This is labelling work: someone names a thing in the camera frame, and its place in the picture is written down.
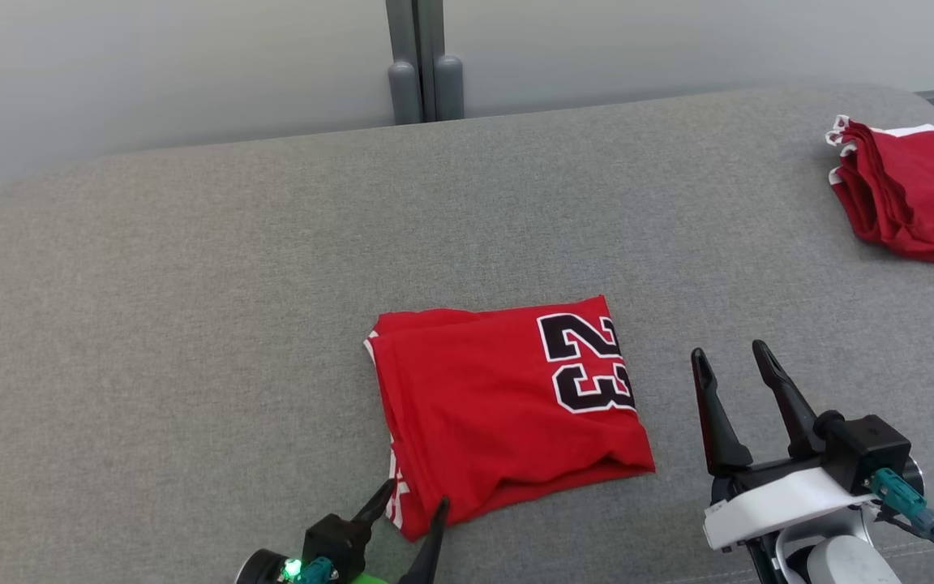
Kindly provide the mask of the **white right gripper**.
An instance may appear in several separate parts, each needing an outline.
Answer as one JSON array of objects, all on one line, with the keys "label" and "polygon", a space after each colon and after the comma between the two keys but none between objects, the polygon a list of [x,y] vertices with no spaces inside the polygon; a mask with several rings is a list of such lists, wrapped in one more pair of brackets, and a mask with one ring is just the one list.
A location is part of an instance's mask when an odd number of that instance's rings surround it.
[{"label": "white right gripper", "polygon": [[814,432],[816,414],[808,400],[766,341],[753,340],[752,353],[778,404],[790,458],[752,464],[749,448],[738,439],[719,399],[707,355],[701,348],[693,349],[691,370],[705,468],[713,478],[703,520],[708,546],[726,550],[786,530],[792,530],[795,539],[820,533],[827,539],[853,535],[870,543],[870,495],[853,495],[828,474],[822,454],[825,443]]}]

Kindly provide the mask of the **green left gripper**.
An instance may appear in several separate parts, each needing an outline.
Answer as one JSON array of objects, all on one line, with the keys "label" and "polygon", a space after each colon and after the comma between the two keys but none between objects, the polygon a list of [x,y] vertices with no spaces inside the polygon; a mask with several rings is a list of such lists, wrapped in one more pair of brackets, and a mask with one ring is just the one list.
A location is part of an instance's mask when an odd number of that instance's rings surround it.
[{"label": "green left gripper", "polygon": [[[396,485],[395,479],[385,480],[378,491],[367,500],[349,522],[357,529],[373,529],[375,522],[386,515],[386,508],[388,503],[392,501]],[[433,517],[431,517],[429,533],[427,533],[425,543],[419,548],[418,555],[413,560],[410,569],[400,577],[399,584],[434,583],[439,566],[449,504],[451,502],[449,502],[448,496],[444,496]],[[388,584],[388,582],[371,576],[371,574],[361,573],[349,584]]]}]

